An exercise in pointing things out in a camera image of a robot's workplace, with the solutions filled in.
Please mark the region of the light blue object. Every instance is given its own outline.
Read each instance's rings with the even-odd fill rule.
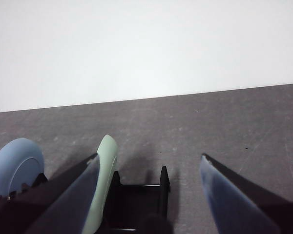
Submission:
[[[279,227],[234,183],[210,157],[202,156],[200,172],[219,234],[279,234]]]
[[[43,171],[43,155],[36,143],[25,138],[11,141],[0,150],[0,195],[20,192],[23,183],[32,186]]]
[[[99,176],[99,156],[26,230],[25,234],[80,234],[88,216]]]

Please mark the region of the mint green object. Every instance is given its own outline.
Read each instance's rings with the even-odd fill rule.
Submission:
[[[115,170],[117,150],[116,141],[110,135],[105,135],[97,150],[100,159],[99,177],[82,234],[94,234],[101,225],[106,196]]]

